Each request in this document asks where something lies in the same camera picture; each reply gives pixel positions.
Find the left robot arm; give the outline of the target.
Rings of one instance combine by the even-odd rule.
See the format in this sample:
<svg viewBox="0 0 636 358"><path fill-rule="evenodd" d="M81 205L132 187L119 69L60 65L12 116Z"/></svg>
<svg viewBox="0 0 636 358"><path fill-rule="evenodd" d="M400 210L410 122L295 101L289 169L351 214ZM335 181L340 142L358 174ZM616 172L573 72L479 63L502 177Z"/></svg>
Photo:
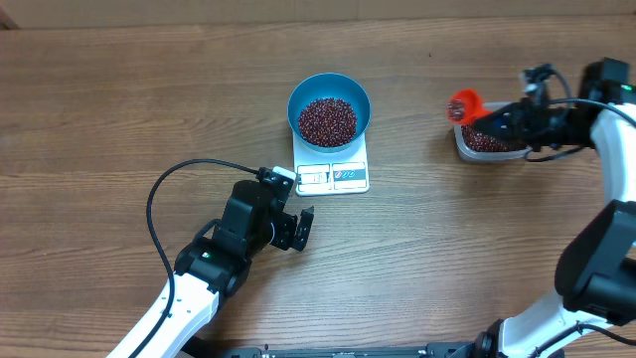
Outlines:
<svg viewBox="0 0 636 358"><path fill-rule="evenodd" d="M178 255L160 295L109 353L174 357L247 279L253 258L272 245L301 252L313 209L283 212L295 175L276 167L266 178L235 184L220 219L207 224Z"/></svg>

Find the red scoop with blue handle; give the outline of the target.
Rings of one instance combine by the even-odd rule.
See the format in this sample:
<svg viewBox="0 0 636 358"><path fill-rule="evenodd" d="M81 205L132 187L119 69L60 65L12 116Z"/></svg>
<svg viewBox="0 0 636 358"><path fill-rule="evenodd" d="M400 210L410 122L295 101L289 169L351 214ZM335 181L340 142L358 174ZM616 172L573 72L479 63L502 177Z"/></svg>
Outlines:
<svg viewBox="0 0 636 358"><path fill-rule="evenodd" d="M472 125L478 119L491 114L482 97L474 89L462 89L455 93L446 106L446 117L454 125Z"/></svg>

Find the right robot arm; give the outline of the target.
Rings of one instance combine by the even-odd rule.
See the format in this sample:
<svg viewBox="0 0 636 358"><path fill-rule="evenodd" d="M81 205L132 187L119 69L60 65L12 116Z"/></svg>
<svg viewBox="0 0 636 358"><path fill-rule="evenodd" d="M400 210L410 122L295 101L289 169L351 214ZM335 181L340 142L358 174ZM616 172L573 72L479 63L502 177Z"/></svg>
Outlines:
<svg viewBox="0 0 636 358"><path fill-rule="evenodd" d="M566 146L570 153L596 151L601 161L604 207L566 247L557 263L555 288L524 312L499 319L456 357L560 357L564 347L597 332L611 332L635 318L635 88L628 64L604 58L587 65L579 92L552 98L550 64L523 73L524 97L494 111L472 89L457 92L449 120L533 151Z"/></svg>

